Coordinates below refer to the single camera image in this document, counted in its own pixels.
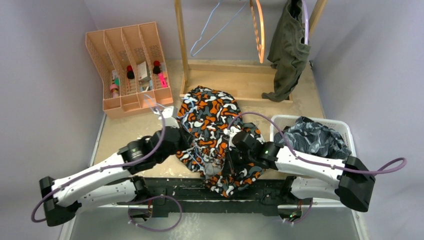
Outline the orange camouflage shorts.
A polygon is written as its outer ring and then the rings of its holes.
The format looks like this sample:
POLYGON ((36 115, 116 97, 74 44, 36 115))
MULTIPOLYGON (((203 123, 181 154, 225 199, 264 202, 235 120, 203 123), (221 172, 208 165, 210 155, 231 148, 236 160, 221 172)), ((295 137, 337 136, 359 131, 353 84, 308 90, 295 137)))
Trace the orange camouflage shorts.
MULTIPOLYGON (((257 140, 264 142, 264 138, 252 122, 244 122, 241 109, 235 98, 227 92, 214 90, 204 86, 197 86, 185 94, 184 97, 194 101, 196 110, 188 116, 188 128, 196 137, 200 148, 200 156, 206 163, 204 171, 192 171, 188 161, 181 161, 182 154, 176 157, 191 171, 198 172, 205 186, 212 192, 225 198, 247 189, 265 173, 265 169, 248 163, 237 172, 224 172, 225 151, 229 147, 229 140, 224 136, 224 129, 236 127, 246 131, 257 140)), ((182 106, 179 115, 187 109, 182 106)))

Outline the grey leaf pattern shorts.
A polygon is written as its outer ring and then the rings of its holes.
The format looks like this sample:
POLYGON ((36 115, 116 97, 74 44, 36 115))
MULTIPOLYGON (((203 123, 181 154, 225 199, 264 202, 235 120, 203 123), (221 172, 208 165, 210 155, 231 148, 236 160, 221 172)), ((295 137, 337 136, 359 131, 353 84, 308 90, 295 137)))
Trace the grey leaf pattern shorts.
POLYGON ((285 127, 282 132, 295 151, 343 160, 352 154, 338 131, 305 116, 298 117, 293 126, 285 127))

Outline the light blue hanger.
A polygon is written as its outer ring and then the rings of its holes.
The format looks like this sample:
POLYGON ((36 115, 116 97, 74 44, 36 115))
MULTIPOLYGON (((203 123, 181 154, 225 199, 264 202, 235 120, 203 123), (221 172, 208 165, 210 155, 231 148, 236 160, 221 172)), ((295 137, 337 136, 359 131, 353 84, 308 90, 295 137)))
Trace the light blue hanger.
POLYGON ((248 5, 248 0, 217 0, 205 15, 204 25, 189 49, 189 56, 197 57, 209 49, 211 43, 229 28, 248 5))

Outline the orange hanger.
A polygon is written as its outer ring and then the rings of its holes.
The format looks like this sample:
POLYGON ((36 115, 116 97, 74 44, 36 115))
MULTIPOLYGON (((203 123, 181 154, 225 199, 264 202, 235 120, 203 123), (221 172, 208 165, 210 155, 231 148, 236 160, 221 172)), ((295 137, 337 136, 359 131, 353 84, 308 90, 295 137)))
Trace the orange hanger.
POLYGON ((265 23, 261 2, 259 0, 250 0, 249 8, 253 20, 254 37, 258 59, 262 64, 265 58, 265 23))

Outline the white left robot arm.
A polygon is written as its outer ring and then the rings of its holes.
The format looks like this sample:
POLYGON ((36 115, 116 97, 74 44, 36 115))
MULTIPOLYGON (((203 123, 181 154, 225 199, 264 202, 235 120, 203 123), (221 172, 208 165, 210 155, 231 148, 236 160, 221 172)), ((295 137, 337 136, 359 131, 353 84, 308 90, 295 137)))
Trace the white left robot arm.
POLYGON ((44 221, 49 227, 72 220, 77 212, 111 203, 138 205, 152 194, 135 174, 161 164, 178 151, 187 150, 194 137, 180 128, 166 126, 152 136, 129 142, 104 161, 71 176, 39 180, 44 221))

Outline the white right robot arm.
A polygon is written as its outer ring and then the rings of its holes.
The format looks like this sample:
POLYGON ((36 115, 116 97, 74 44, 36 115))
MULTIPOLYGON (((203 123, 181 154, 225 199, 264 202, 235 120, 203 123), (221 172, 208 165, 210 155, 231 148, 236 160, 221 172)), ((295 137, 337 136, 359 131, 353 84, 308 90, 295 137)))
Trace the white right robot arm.
POLYGON ((226 129, 224 137, 229 148, 238 154, 229 159, 232 168, 252 163, 289 175, 280 191, 284 202, 330 199, 357 212, 369 210, 376 178, 359 158, 332 159, 290 151, 280 143, 261 142, 244 130, 226 129))

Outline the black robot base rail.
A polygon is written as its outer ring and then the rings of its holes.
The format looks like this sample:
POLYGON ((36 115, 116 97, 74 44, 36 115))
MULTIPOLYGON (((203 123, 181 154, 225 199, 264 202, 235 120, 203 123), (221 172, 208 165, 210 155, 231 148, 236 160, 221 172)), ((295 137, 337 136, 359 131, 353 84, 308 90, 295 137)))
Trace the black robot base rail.
POLYGON ((170 213, 261 214, 267 217, 298 220, 313 204, 311 198, 299 199, 289 193, 288 180, 260 179, 247 189, 225 198, 206 188, 198 178, 127 177, 116 180, 128 183, 135 194, 128 202, 146 205, 153 217, 164 218, 170 213))

